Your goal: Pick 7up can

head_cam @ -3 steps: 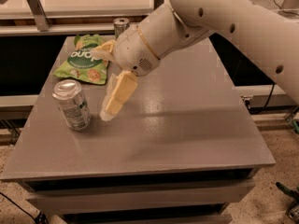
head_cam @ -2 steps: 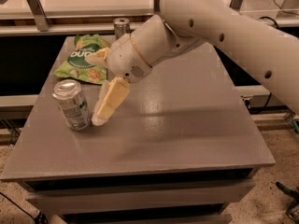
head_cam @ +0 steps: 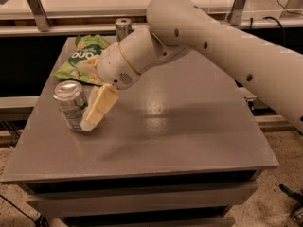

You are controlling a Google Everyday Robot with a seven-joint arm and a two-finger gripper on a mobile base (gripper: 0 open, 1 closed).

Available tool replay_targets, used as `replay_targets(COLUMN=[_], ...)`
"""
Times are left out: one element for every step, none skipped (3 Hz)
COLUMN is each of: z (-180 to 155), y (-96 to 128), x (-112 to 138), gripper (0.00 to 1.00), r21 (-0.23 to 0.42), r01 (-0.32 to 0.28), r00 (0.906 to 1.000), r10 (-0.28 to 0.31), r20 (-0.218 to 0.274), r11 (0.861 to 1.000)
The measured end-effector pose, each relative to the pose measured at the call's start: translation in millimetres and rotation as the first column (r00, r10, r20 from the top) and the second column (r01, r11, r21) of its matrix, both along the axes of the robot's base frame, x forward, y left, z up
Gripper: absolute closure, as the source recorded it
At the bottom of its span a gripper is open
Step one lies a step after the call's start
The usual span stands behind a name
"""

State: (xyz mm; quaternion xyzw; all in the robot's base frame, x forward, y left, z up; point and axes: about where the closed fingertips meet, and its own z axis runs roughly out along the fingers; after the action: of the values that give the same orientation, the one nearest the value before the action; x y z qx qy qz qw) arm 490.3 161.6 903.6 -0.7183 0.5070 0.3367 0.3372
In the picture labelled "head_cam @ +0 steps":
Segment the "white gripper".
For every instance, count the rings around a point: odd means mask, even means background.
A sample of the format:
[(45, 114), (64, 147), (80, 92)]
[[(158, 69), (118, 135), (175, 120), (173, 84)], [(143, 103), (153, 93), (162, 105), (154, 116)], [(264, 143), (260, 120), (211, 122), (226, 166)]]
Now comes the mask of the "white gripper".
[(98, 73), (105, 83), (92, 89), (88, 107), (80, 122), (84, 131), (91, 131), (116, 104), (119, 98), (118, 89), (124, 90), (134, 85), (139, 81), (140, 74), (128, 61), (120, 43), (111, 44), (100, 56), (95, 55), (80, 61), (76, 67), (84, 73)]

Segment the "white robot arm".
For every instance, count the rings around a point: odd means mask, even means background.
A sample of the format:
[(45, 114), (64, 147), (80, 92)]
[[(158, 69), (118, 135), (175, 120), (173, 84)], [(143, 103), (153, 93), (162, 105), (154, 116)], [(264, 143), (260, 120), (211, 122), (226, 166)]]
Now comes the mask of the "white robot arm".
[(97, 59), (104, 85), (89, 98), (80, 127), (90, 131), (157, 65), (186, 49), (205, 56), (264, 104), (303, 131), (302, 55), (212, 19), (190, 0), (151, 0), (147, 25), (108, 46)]

